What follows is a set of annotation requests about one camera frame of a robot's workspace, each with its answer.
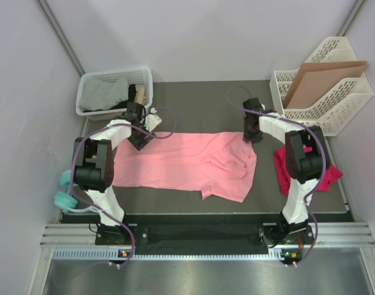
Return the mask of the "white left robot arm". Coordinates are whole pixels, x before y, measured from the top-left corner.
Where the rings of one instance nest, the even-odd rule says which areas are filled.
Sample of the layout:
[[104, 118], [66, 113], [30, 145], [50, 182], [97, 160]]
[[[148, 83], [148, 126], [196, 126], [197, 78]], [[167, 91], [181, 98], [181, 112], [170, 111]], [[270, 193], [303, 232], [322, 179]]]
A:
[[100, 223], [109, 226], [109, 236], [116, 243], [125, 243], [130, 229], [123, 225], [124, 210], [113, 191], [114, 154], [118, 145], [130, 143], [142, 150], [155, 136], [154, 130], [162, 119], [156, 108], [147, 111], [138, 103], [129, 103], [127, 110], [88, 139], [78, 137], [73, 147], [73, 183], [91, 199], [100, 215]]

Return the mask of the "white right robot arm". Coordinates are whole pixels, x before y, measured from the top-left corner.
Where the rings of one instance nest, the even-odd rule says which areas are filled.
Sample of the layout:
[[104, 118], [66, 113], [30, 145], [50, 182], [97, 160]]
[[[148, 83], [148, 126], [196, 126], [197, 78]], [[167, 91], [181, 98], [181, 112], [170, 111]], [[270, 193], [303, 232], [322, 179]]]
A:
[[281, 241], [292, 243], [306, 230], [307, 208], [313, 191], [330, 167], [322, 130], [286, 119], [276, 112], [265, 112], [257, 98], [244, 101], [243, 110], [245, 142], [258, 143], [266, 133], [285, 146], [286, 170], [291, 182], [277, 233]]

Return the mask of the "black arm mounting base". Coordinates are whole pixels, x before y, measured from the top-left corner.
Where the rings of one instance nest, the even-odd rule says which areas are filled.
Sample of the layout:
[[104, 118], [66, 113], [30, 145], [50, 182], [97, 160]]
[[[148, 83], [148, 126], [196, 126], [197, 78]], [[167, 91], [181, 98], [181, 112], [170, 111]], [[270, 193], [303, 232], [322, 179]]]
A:
[[94, 214], [63, 214], [63, 224], [84, 224], [97, 246], [131, 246], [136, 254], [264, 254], [276, 246], [307, 250], [314, 227], [283, 236], [272, 214], [129, 214], [122, 226], [104, 226]]

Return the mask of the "pink t shirt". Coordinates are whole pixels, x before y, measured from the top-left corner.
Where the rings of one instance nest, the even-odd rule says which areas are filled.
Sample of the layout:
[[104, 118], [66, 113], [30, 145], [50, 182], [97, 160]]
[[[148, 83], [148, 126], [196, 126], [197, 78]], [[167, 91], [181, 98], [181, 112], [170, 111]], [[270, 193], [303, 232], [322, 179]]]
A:
[[257, 155], [241, 132], [174, 133], [141, 151], [117, 148], [113, 186], [199, 191], [242, 203], [253, 185]]

